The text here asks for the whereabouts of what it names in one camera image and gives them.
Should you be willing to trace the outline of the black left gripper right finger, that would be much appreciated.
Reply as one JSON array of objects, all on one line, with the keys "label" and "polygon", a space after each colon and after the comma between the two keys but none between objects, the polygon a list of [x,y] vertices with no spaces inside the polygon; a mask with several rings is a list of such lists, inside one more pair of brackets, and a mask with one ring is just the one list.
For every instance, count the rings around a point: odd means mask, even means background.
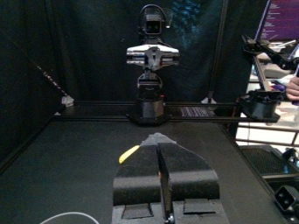
[{"label": "black left gripper right finger", "polygon": [[156,155],[164,224],[229,224],[205,160],[176,143],[159,143]]}]

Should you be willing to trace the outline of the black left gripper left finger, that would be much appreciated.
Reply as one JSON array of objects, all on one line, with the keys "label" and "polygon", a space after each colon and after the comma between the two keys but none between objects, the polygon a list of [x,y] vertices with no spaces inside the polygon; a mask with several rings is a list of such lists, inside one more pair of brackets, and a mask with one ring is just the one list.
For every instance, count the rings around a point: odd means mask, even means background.
[{"label": "black left gripper left finger", "polygon": [[112,224],[163,224],[155,145],[141,145],[117,168]]}]

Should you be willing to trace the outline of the person's hand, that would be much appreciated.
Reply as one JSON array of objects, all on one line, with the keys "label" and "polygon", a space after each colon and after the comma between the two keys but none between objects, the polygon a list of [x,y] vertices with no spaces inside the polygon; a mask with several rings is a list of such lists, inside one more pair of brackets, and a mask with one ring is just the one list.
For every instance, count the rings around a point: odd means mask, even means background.
[{"label": "person's hand", "polygon": [[293,77],[285,86],[285,96],[293,101],[299,102],[299,77]]}]

